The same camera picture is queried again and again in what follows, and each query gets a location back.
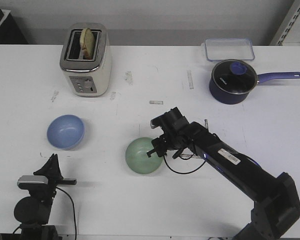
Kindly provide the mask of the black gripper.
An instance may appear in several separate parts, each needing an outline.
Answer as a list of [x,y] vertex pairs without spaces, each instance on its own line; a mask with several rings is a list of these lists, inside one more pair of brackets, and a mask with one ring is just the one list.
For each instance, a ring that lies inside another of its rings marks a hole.
[[38,200],[52,200],[56,195],[58,185],[74,186],[77,184],[76,178],[64,178],[61,174],[59,159],[53,153],[48,161],[41,168],[33,173],[34,176],[45,177],[43,183],[36,183],[32,191],[32,196]]
[[186,142],[180,136],[170,137],[166,133],[153,139],[151,144],[153,149],[146,153],[149,158],[151,158],[152,155],[156,155],[157,157],[161,158],[167,154],[168,150],[175,150],[173,157],[179,157],[183,150],[188,147]]

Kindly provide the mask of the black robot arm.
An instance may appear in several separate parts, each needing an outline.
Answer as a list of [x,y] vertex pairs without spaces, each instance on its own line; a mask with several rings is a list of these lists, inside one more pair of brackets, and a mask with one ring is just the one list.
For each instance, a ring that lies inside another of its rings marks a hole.
[[159,157],[174,150],[173,158],[189,149],[203,158],[254,202],[251,221],[235,240],[278,240],[300,218],[300,199],[293,178],[286,172],[274,177],[250,157],[224,143],[207,125],[188,122],[177,107],[154,118],[151,128],[163,134],[152,140]]
[[27,190],[29,196],[19,200],[14,207],[14,218],[20,222],[20,240],[61,240],[54,225],[49,225],[50,214],[57,190],[67,195],[72,207],[72,197],[62,186],[74,186],[75,178],[64,178],[61,174],[58,155],[53,153],[42,168],[32,175],[23,175],[17,181],[21,190]]

